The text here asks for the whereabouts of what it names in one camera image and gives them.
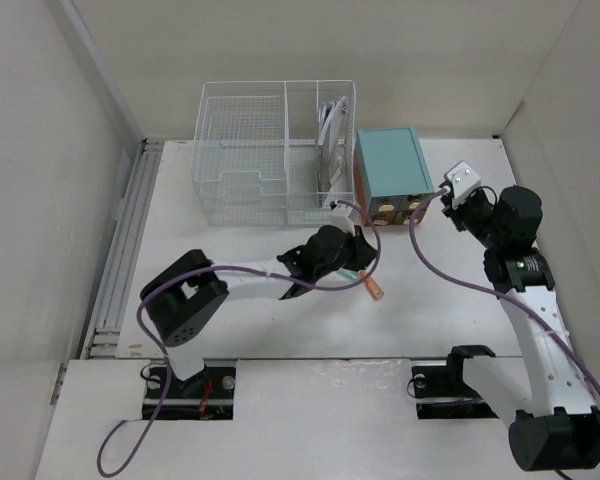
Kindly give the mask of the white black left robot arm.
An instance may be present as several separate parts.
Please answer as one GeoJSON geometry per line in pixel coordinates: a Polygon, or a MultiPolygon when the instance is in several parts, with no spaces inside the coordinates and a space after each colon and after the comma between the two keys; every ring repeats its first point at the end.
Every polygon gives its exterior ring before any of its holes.
{"type": "Polygon", "coordinates": [[[325,286],[319,282],[341,270],[373,273],[381,255],[381,240],[371,245],[363,230],[323,226],[308,240],[272,260],[221,265],[202,250],[190,250],[140,293],[136,321],[163,355],[169,384],[181,396],[197,394],[207,376],[200,353],[177,354],[193,341],[228,302],[268,298],[297,299],[309,292],[339,292],[363,282],[325,286]]]}

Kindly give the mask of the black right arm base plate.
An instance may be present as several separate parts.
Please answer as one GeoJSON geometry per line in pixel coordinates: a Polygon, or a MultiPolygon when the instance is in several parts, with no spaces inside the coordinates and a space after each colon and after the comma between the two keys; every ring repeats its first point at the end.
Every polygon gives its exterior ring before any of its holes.
{"type": "Polygon", "coordinates": [[[407,393],[419,420],[497,419],[476,391],[451,379],[443,360],[412,362],[407,393]]]}

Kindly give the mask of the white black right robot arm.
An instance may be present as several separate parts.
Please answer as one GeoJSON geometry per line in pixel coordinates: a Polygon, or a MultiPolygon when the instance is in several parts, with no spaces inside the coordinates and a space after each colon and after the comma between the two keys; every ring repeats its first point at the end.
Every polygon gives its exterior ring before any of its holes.
{"type": "Polygon", "coordinates": [[[490,202],[482,188],[463,200],[442,197],[443,213],[458,231],[484,247],[484,271],[516,335],[529,385],[520,388],[483,345],[453,348],[445,386],[478,393],[508,430],[524,471],[592,470],[600,463],[600,408],[572,359],[546,258],[535,245],[542,201],[530,189],[505,188],[490,202]]]}

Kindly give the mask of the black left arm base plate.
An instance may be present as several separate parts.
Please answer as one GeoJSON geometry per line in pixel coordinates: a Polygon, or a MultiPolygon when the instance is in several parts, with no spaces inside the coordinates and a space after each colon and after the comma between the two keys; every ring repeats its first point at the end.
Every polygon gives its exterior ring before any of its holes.
{"type": "MultiPolygon", "coordinates": [[[[233,419],[236,389],[236,361],[210,361],[201,378],[180,381],[172,377],[157,420],[228,421],[233,419]]],[[[152,362],[140,371],[144,381],[141,418],[149,420],[161,397],[166,368],[152,362]]]]}

